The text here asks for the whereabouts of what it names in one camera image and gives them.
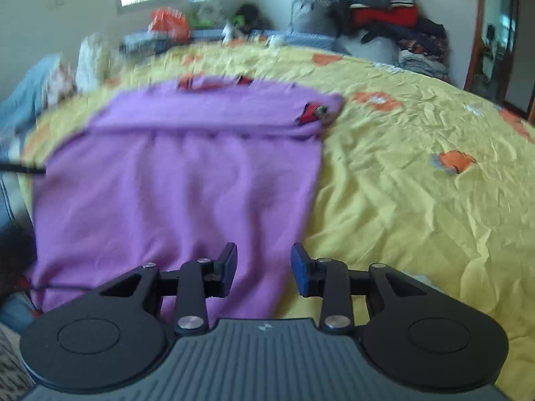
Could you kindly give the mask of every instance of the folded purple fabric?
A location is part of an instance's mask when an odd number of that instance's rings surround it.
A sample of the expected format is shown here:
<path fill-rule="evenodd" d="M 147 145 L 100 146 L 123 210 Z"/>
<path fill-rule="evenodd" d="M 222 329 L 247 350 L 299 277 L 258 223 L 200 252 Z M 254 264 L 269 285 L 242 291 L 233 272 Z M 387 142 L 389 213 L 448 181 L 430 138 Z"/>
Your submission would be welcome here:
<path fill-rule="evenodd" d="M 122 93 L 54 153 L 34 185 L 33 285 L 95 287 L 149 261 L 173 270 L 215 258 L 235 242 L 233 289 L 208 300 L 210 320 L 271 315 L 320 167 L 322 124 L 295 120 L 307 103 L 336 114 L 343 99 L 218 80 L 209 90 L 171 82 Z M 33 300 L 48 311 L 75 296 L 48 290 Z M 164 318 L 172 309 L 165 300 Z"/>

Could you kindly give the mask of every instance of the doorway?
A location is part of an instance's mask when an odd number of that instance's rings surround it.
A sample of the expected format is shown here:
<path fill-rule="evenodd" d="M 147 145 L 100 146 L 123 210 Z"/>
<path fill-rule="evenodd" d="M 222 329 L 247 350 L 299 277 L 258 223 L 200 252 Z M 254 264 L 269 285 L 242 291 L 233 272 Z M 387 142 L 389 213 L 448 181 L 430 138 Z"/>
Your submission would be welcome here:
<path fill-rule="evenodd" d="M 477 64 L 470 91 L 505 105 L 513 71 L 519 0 L 484 0 Z"/>

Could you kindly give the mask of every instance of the red cloth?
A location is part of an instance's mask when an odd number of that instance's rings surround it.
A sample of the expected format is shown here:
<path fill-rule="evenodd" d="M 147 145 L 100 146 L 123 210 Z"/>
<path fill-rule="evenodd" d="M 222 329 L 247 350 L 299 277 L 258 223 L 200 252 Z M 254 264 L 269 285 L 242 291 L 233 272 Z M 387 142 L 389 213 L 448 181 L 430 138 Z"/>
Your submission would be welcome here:
<path fill-rule="evenodd" d="M 370 8 L 351 10 L 354 27 L 362 27 L 371 21 L 383 21 L 388 24 L 400 25 L 412 29 L 418 20 L 418 8 L 416 6 L 394 7 L 391 10 Z"/>

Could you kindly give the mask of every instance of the bed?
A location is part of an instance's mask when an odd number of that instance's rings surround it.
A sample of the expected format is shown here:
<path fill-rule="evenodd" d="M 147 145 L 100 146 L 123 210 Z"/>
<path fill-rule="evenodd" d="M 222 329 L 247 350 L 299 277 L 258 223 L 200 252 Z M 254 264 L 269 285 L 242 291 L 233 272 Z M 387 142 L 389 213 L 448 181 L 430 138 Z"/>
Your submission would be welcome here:
<path fill-rule="evenodd" d="M 303 245 L 352 269 L 384 262 L 426 276 L 495 318 L 509 338 L 498 386 L 535 397 L 535 131 L 442 81 L 317 49 L 232 42 L 175 48 L 39 119 L 23 158 L 37 164 L 119 90 L 185 74 L 247 75 L 341 93 Z M 31 180 L 20 177 L 28 207 Z M 318 317 L 288 280 L 277 317 Z M 362 298 L 355 323 L 365 323 Z"/>

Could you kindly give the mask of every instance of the gray ribbed panel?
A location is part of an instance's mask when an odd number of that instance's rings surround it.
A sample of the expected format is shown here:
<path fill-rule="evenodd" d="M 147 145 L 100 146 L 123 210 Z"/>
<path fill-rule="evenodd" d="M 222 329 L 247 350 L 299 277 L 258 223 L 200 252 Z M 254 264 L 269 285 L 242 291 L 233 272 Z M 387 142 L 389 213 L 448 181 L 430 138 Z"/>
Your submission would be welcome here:
<path fill-rule="evenodd" d="M 434 395 L 400 386 L 371 368 L 350 338 L 326 335 L 315 328 L 312 320 L 221 320 L 207 335 L 181 339 L 159 369 L 127 388 L 102 395 L 69 395 L 38 387 L 26 400 L 44 398 L 45 401 L 507 400 L 494 387 L 466 394 Z"/>

